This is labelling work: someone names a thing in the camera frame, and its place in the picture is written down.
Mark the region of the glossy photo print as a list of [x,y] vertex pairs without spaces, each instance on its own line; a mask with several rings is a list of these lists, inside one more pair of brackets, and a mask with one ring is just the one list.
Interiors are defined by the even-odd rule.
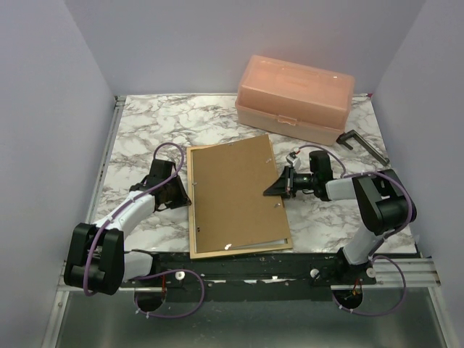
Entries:
[[258,243],[258,244],[248,244],[244,246],[229,246],[229,250],[232,249],[256,249],[256,248],[266,248],[266,247],[274,247],[274,246],[280,246],[288,243],[288,239],[280,239],[280,240],[275,240],[275,241],[268,241],[264,243]]

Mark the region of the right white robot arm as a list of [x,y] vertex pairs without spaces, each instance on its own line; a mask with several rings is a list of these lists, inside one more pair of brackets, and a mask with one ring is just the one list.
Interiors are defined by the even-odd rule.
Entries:
[[373,260],[385,240],[416,219],[415,204],[392,169],[354,175],[343,172],[336,179],[331,166],[334,154],[318,146],[309,153],[309,173],[298,173],[300,152],[297,148],[287,155],[283,172],[263,195],[290,199],[301,191],[323,202],[355,200],[362,223],[353,239],[339,250],[339,261],[333,267],[338,282],[351,283],[360,275],[359,266]]

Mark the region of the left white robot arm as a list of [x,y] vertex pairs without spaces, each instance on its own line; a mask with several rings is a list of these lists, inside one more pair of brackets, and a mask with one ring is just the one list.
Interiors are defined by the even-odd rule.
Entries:
[[153,159],[149,174],[130,187],[127,198],[95,223],[79,223],[72,232],[64,282],[89,294],[113,295],[124,281],[137,278],[153,286],[161,276],[154,255],[126,249],[125,240],[155,212],[191,204],[176,164]]

